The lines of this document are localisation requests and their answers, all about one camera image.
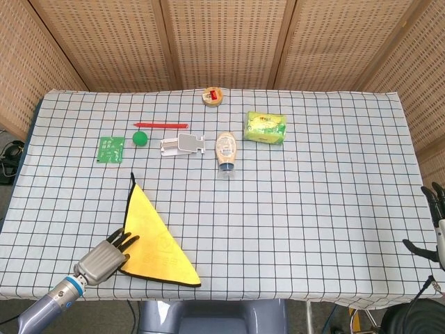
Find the yellow-green package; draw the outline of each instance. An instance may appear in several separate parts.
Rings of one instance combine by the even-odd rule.
[[[245,117],[244,139],[281,144],[286,135],[286,116],[249,111]]]

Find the green box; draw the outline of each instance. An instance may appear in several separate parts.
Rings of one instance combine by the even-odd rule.
[[[97,162],[120,164],[122,162],[124,142],[124,137],[101,137]]]
[[[286,116],[249,111],[244,122],[244,139],[282,144],[286,136]]]

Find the gray floor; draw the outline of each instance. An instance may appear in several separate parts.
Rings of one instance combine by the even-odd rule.
[[[0,134],[0,150],[4,145],[14,140],[14,138],[3,132]],[[0,186],[0,218],[6,215],[6,209],[12,192],[11,186]],[[137,303],[131,302],[138,317]],[[9,317],[13,317],[32,304],[28,300],[0,301],[0,322]],[[314,333],[321,333],[321,329],[329,316],[334,304],[313,303],[313,323]],[[378,322],[381,320],[384,311],[375,311]],[[306,333],[306,313],[305,304],[300,301],[288,302],[289,334]],[[369,324],[366,317],[361,317],[362,328],[367,328]],[[332,318],[331,326],[348,330],[348,310],[338,307]],[[44,333],[64,333],[64,334],[124,334],[131,332],[133,316],[126,301],[79,301],[75,303],[69,312],[57,319]],[[0,331],[4,334],[16,333],[17,325],[15,321],[0,326]]]

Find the blue ring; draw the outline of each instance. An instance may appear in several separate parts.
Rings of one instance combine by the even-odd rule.
[[[71,276],[67,276],[66,280],[68,282],[70,282],[71,284],[74,285],[74,287],[76,288],[77,292],[79,293],[79,297],[82,297],[83,295],[83,291],[82,291],[82,286],[80,286],[79,282],[77,282],[75,279],[73,279],[73,277]]]

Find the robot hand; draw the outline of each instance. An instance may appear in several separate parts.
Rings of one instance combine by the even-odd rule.
[[[407,239],[404,239],[403,243],[411,253],[438,262],[442,270],[445,270],[445,189],[436,182],[432,183],[432,187],[437,195],[426,186],[421,189],[430,206],[432,224],[437,238],[436,251],[418,248]]]
[[[136,235],[124,243],[131,233],[118,237],[123,231],[120,228],[103,240],[74,265],[73,276],[66,277],[25,310],[18,319],[19,334],[40,333],[83,295],[86,285],[98,285],[109,279],[129,259],[122,252],[139,239]]]

